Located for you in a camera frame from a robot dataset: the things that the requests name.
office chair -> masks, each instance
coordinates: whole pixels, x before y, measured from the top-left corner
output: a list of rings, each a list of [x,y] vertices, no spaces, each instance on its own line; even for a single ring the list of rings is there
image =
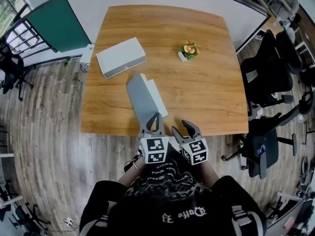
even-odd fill
[[[276,40],[270,30],[266,31],[256,56],[245,59],[241,64],[250,116],[252,108],[258,107],[257,104],[265,108],[281,103],[290,104],[294,100],[291,95],[283,95],[280,100],[272,96],[276,92],[290,91],[293,87],[289,68],[296,68],[297,62],[293,58],[288,59],[286,54],[281,57],[278,50],[281,49],[282,54],[289,49],[286,37],[285,33],[280,34]],[[253,71],[257,72],[257,77],[248,82],[246,74]]]
[[[3,222],[5,213],[7,211],[11,211],[11,205],[5,206],[4,208],[0,209],[0,221]]]
[[[229,161],[241,154],[247,159],[246,166],[242,166],[242,170],[248,169],[250,177],[255,177],[259,174],[260,179],[265,178],[267,169],[278,160],[278,142],[292,145],[293,156],[297,154],[296,135],[292,134],[292,139],[278,137],[276,127],[286,125],[298,114],[307,114],[314,103],[313,97],[312,91],[305,93],[299,104],[283,116],[281,116],[281,113],[277,113],[273,117],[261,117],[260,119],[249,121],[249,133],[246,137],[243,137],[241,134],[238,135],[244,146],[238,147],[238,151],[230,157],[223,155],[221,159]]]
[[[33,85],[25,80],[26,75],[33,69],[33,66],[24,67],[24,62],[21,56],[12,54],[9,45],[6,43],[6,37],[0,38],[0,69],[5,72],[5,78],[0,84],[3,88],[3,94],[14,88],[19,88],[19,100],[22,101],[21,92],[22,84],[28,84],[31,89]]]
[[[267,206],[272,210],[272,213],[267,217],[267,219],[274,219],[275,216],[279,216],[280,208],[283,204],[282,197],[279,198],[276,207],[272,207],[268,204]]]
[[[30,232],[40,232],[40,228],[35,224],[35,221],[37,222],[38,225],[41,226],[42,229],[44,229],[45,231],[47,231],[48,229],[44,226],[42,226],[43,224],[46,225],[50,225],[51,223],[49,221],[44,221],[42,219],[40,219],[37,215],[36,215],[36,210],[35,208],[38,208],[37,205],[33,206],[33,210],[30,209],[30,204],[29,203],[25,203],[27,209],[29,210],[29,214],[26,214],[24,212],[24,210],[22,209],[21,206],[18,206],[15,210],[16,215],[18,216],[19,219],[17,219],[14,215],[13,218],[15,219],[16,222],[12,222],[12,220],[10,219],[11,223],[13,224],[13,226],[16,228],[17,226],[22,226],[24,225],[26,228],[28,228],[28,230]]]
[[[5,191],[0,187],[0,197],[3,199],[3,201],[8,201],[8,197],[10,199],[13,199],[13,196],[18,196],[18,193],[11,193],[11,190],[10,190],[10,186],[9,186],[9,183],[11,181],[10,180],[7,180],[6,181],[6,184],[5,184]]]

wooden table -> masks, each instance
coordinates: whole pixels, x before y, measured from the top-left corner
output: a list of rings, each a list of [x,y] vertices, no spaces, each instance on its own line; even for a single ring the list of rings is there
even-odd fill
[[[147,61],[110,79],[101,73],[96,53],[137,37]],[[200,55],[181,62],[178,48],[197,43]],[[110,7],[99,31],[83,99],[81,131],[136,136],[139,123],[126,86],[136,73],[154,79],[172,125],[182,119],[203,135],[248,132],[245,91],[229,32],[222,17],[200,11],[155,5]]]

person's arm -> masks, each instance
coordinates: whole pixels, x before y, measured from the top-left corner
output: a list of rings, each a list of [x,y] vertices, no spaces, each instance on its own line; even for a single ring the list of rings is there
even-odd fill
[[[282,4],[284,5],[285,9],[293,16],[294,15],[294,12],[293,10],[291,9],[291,7],[286,3],[285,0],[280,0],[282,2]]]
[[[127,172],[123,174],[120,179],[118,179],[117,182],[123,184],[126,187],[129,187],[135,181],[135,179],[140,176],[146,166],[143,156],[139,157],[139,159],[135,162],[135,165],[132,165],[129,170],[127,170]]]
[[[204,185],[209,189],[211,189],[212,186],[219,180],[219,176],[212,168],[209,161],[200,164],[200,172]]]

person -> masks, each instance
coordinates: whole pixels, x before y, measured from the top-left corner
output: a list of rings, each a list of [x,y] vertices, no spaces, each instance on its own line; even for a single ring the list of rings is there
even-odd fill
[[[299,9],[299,2],[298,0],[276,0],[270,8],[278,21],[287,21],[289,18],[294,18]]]
[[[263,232],[259,235],[264,235],[265,215],[232,177],[218,177],[208,161],[192,166],[169,143],[163,163],[146,164],[137,155],[117,182],[96,183],[79,231],[80,236],[120,232],[237,236],[234,206],[241,206],[240,216],[254,212],[259,218],[246,224],[248,233],[242,231],[242,236],[256,235],[252,231],[258,226]]]

white box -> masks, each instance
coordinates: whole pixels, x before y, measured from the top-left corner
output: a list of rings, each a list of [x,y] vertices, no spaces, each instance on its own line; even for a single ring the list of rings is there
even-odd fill
[[[86,71],[89,70],[93,50],[94,45],[87,45],[80,58],[80,64],[85,68]]]
[[[146,54],[136,37],[96,54],[106,79],[146,61]]]

